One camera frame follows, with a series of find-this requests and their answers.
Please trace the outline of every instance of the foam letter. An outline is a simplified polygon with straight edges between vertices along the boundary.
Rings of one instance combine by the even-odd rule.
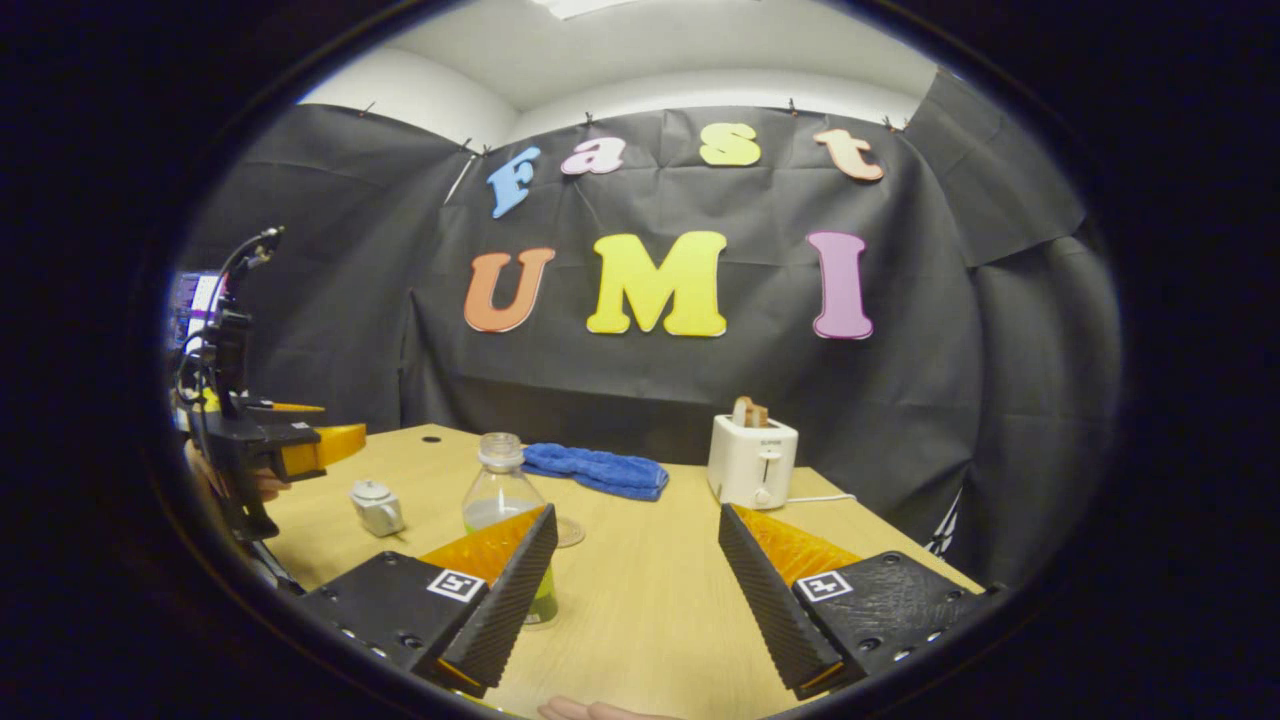
[[[884,170],[879,165],[868,165],[863,160],[863,151],[870,150],[870,143],[849,137],[847,129],[828,129],[813,138],[827,146],[831,161],[846,176],[865,181],[878,181],[884,177]]]
[[[467,288],[467,299],[462,305],[462,316],[467,324],[484,333],[504,333],[524,323],[534,310],[534,301],[538,300],[538,288],[543,283],[543,268],[556,251],[550,247],[534,247],[520,254],[520,286],[516,287],[516,299],[503,310],[493,306],[493,288],[498,284],[498,273],[511,255],[506,252],[490,252],[471,261],[471,287]]]
[[[708,165],[750,165],[760,159],[760,146],[751,142],[755,131],[742,123],[713,123],[703,128],[698,154]]]
[[[580,176],[588,170],[603,176],[622,167],[622,149],[627,141],[621,137],[598,137],[588,140],[573,149],[575,155],[570,155],[561,163],[561,172],[566,176]]]
[[[858,256],[867,243],[842,232],[815,232],[808,240],[818,250],[822,268],[822,314],[814,319],[813,332],[842,340],[869,337],[872,322],[863,315],[863,284],[858,277]]]
[[[529,190],[521,187],[521,183],[534,179],[534,164],[530,160],[541,152],[538,147],[530,147],[489,176],[489,184],[493,186],[493,195],[497,199],[493,209],[495,220],[529,196]]]
[[[622,296],[640,329],[649,332],[675,293],[675,307],[662,327],[671,334],[714,337],[724,334],[727,323],[716,302],[716,265],[726,240],[718,232],[686,232],[676,238],[662,268],[654,268],[640,238],[611,234],[595,241],[604,258],[600,272],[600,300],[595,314],[586,319],[593,333],[625,333],[631,319],[622,313]]]

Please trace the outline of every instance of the finger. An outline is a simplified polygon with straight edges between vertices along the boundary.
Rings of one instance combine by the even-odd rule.
[[[631,712],[607,702],[593,702],[586,711],[590,720],[676,720],[675,717],[666,717],[663,715]]]
[[[539,705],[538,714],[545,717],[547,720],[571,720],[570,717],[564,717],[559,712],[552,710],[549,705]]]
[[[586,710],[585,705],[563,696],[550,698],[547,701],[547,706],[559,712],[564,720],[591,720],[591,714]]]
[[[212,475],[209,462],[205,456],[196,450],[196,443],[187,441],[187,445],[182,446],[182,455],[187,459],[187,466],[196,474],[196,477],[204,479]]]

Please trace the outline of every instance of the letter m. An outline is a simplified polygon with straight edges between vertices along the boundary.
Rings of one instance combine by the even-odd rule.
[[[655,268],[640,238],[611,234],[595,241],[604,259],[600,270],[600,299],[595,314],[586,319],[593,333],[625,333],[631,319],[622,313],[622,296],[640,329],[649,332],[658,323],[667,300],[676,296],[675,307],[662,327],[671,334],[713,337],[724,333],[727,323],[716,301],[716,265],[724,236],[717,232],[686,232],[676,238],[671,251]]]

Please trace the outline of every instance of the wooden table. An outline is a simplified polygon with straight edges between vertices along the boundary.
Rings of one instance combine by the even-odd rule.
[[[280,525],[268,546],[312,589],[383,550],[419,556],[457,539],[462,496],[480,469],[479,443],[479,436],[440,425],[370,436],[365,450],[326,477],[296,483],[266,506]],[[539,717],[539,705],[563,694],[689,720],[763,717],[799,705],[782,687],[721,552],[719,505],[705,468],[664,466],[671,482],[658,502],[530,477],[586,538],[556,551],[559,614],[521,632],[486,703]],[[375,538],[361,528],[347,492],[366,477],[401,498],[402,533]],[[812,469],[792,475],[792,497],[840,493]],[[982,592],[854,500],[787,505],[771,515],[863,557],[901,551]]]

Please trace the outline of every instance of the blue towel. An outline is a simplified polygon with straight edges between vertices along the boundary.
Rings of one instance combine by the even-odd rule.
[[[525,448],[525,471],[573,478],[579,484],[632,500],[655,501],[667,471],[653,460],[539,442]]]

